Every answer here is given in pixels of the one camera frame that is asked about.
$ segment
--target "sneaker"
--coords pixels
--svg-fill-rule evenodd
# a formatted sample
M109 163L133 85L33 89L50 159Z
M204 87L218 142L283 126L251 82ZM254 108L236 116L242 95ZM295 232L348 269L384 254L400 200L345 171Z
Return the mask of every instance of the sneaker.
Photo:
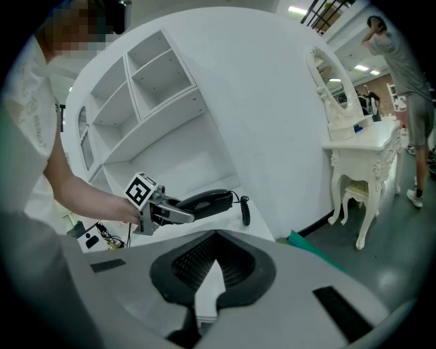
M413 145L408 145L406 147L406 152L408 152L410 155L415 155L415 147Z
M410 199L412 204L415 205L415 207L418 207L419 209L422 207L422 197L417 198L415 190L411 190L411 189L407 190L407 197Z
M436 157L433 153L429 152L429 156L427 157L427 164L432 164L433 162L436 162Z

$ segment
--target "man in gray shirt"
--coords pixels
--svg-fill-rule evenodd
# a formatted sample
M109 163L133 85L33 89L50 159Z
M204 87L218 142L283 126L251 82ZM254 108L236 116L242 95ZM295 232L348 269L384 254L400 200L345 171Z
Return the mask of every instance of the man in gray shirt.
M428 139L433 129L433 102L426 86L424 74L405 38L391 33L385 22L378 16L367 21L369 32L362 45L373 55L382 55L390 69L396 93L406 97L409 119L409 143L416 150L417 187L408 190L407 197L413 204L422 207L422 190L427 172L429 154Z

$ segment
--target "green object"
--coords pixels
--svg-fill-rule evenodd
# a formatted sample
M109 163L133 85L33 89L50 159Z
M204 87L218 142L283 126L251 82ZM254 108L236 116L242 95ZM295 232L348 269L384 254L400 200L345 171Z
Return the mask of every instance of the green object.
M314 248L314 246L312 246L304 237L300 236L298 233L291 231L291 235L287 238L287 242L291 246L305 249L306 251L316 254L317 256L324 259L326 262L330 263L332 266L338 268L340 271L345 273L345 270L343 270L339 265L329 259L329 257L327 257L325 254L321 253L320 250Z

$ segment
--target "black cable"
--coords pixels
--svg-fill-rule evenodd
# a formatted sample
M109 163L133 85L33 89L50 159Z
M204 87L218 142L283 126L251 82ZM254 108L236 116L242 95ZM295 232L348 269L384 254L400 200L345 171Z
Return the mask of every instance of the black cable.
M250 208L248 207L248 200L250 200L250 198L244 195L241 196L239 200L239 196L237 193L235 193L233 190L229 190L229 192L235 194L236 198L238 199L238 201L233 202L233 204L240 204L240 210L243 213L243 224L245 226L249 226L251 222L251 217L250 217Z
M118 235L111 235L109 233L109 230L101 222L97 222L95 226L97 227L97 231L104 241L108 243L118 241L120 243L119 247L125 246L124 241L121 239L121 237L119 237Z
M130 244L131 244L130 230L131 230L131 223L129 223L129 234L127 235L127 244L126 244L126 247L130 247Z

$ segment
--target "table leg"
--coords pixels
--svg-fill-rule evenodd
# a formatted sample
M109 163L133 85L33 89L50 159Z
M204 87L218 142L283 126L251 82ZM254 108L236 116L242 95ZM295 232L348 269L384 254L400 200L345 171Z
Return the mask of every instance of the table leg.
M395 169L395 194L400 194L400 180L403 172L403 154L404 149L400 147L398 152L396 153L396 169Z
M342 207L343 207L343 219L341 220L341 224L344 225L348 220L348 201L351 196L346 192L343 196Z
M381 190L376 190L375 179L368 182L368 205L365 218L363 219L362 226L360 227L359 237L356 241L356 248L362 249L365 246L365 237L367 235L369 226L374 219L374 216L379 208L380 197L382 195Z
M341 212L341 177L342 174L337 169L334 169L332 176L334 213L333 216L328 219L328 223L330 223L330 225L333 225L337 221Z

